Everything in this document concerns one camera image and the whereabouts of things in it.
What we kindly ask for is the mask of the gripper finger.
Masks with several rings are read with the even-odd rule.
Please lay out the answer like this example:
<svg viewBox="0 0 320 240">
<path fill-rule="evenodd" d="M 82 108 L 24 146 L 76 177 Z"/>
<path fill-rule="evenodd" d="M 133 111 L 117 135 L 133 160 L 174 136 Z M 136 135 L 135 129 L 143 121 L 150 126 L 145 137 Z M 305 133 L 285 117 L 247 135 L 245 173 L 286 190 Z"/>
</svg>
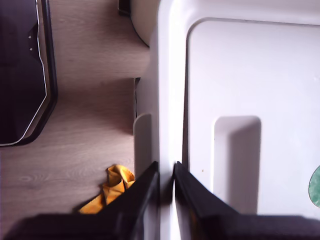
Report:
<svg viewBox="0 0 320 240">
<path fill-rule="evenodd" d="M 153 195 L 159 193 L 159 163 L 154 161 L 123 194 L 97 215 L 100 217 L 133 217 L 143 215 Z"/>
<path fill-rule="evenodd" d="M 177 196 L 199 220 L 237 217 L 239 212 L 211 193 L 181 163 L 174 165 L 173 171 Z"/>
</svg>

